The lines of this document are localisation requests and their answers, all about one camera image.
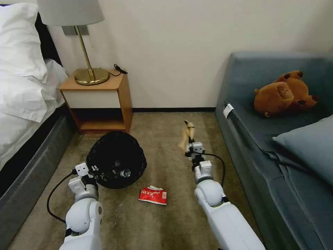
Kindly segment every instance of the mesh trash can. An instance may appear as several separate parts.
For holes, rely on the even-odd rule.
[[[110,189],[133,184],[147,166],[138,141],[121,131],[103,135],[91,148],[86,162],[93,169],[97,183]]]

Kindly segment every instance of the lamp shade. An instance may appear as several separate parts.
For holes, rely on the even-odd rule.
[[[76,26],[104,20],[98,0],[37,0],[37,4],[46,25]]]

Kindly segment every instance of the gray sofa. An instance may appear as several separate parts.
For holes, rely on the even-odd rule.
[[[303,71],[310,94],[319,97],[318,104],[298,115],[258,115],[253,109],[254,89],[293,70]],[[307,168],[272,140],[331,115],[332,99],[331,57],[296,52],[235,52],[230,56],[216,117],[269,250],[333,249],[332,187],[291,167]],[[234,110],[225,118],[228,103]]]

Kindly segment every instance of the gold lamp base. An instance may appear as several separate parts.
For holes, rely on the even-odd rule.
[[[96,85],[105,82],[110,77],[107,70],[101,68],[80,69],[74,78],[81,85]]]

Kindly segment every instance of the power cord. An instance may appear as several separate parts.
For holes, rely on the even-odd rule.
[[[55,219],[57,219],[57,220],[59,220],[59,221],[61,221],[61,222],[63,222],[63,223],[65,223],[66,224],[66,221],[64,220],[64,219],[61,219],[59,216],[57,216],[57,215],[55,215],[54,213],[52,213],[51,211],[50,211],[50,199],[51,199],[51,196],[52,196],[52,194],[54,193],[54,191],[57,189],[57,187],[59,187],[60,186],[60,184],[61,183],[63,183],[64,182],[64,180],[66,180],[68,177],[70,177],[71,175],[75,175],[76,174],[76,169],[73,169],[72,170],[72,172],[70,173],[70,174],[68,174],[68,175],[66,175],[53,189],[52,189],[52,191],[51,191],[51,193],[49,194],[49,197],[48,197],[48,201],[46,202],[46,208],[47,208],[47,210],[48,210],[48,213],[53,217],[53,218],[55,218]]]
[[[217,155],[214,155],[214,154],[210,154],[210,153],[199,153],[199,152],[194,152],[198,155],[208,155],[208,156],[214,156],[216,158],[218,158],[221,162],[222,162],[222,167],[223,167],[223,175],[222,175],[222,181],[221,181],[221,186],[223,187],[223,184],[224,184],[224,179],[225,179],[225,163],[224,161],[222,160],[221,157],[217,156]]]
[[[128,74],[128,72],[127,71],[125,71],[125,70],[123,70],[123,69],[121,69],[117,64],[114,64],[113,65],[114,66],[114,68],[116,69],[116,70],[118,70],[119,71],[119,74],[117,74],[117,75],[114,75],[114,74],[112,74],[110,71],[109,71],[109,74],[110,75],[113,75],[113,76],[119,76],[121,73],[123,73],[123,74],[125,74],[125,75],[127,75]]]

